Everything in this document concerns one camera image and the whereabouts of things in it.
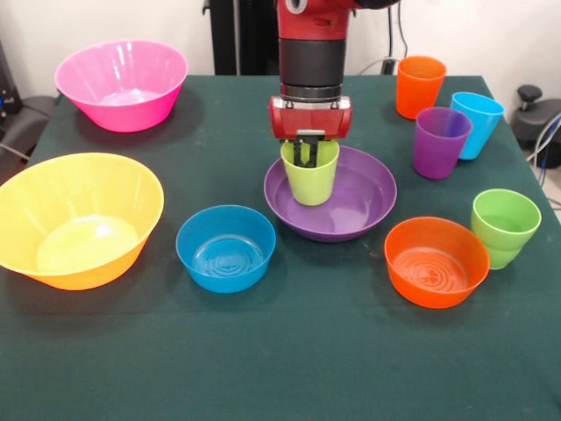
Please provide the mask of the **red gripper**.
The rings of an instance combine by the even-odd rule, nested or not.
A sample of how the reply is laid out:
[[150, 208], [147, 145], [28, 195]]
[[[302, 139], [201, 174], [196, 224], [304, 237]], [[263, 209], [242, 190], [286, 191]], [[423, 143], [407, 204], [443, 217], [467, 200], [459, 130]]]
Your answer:
[[[341, 96], [337, 101], [326, 103], [305, 103], [288, 101], [280, 96], [272, 96], [269, 101], [272, 132], [276, 139], [295, 140], [294, 165], [305, 168], [302, 160], [302, 135], [318, 135], [328, 140], [344, 139], [351, 128], [352, 101]], [[308, 168], [317, 165], [319, 138], [309, 138]]]

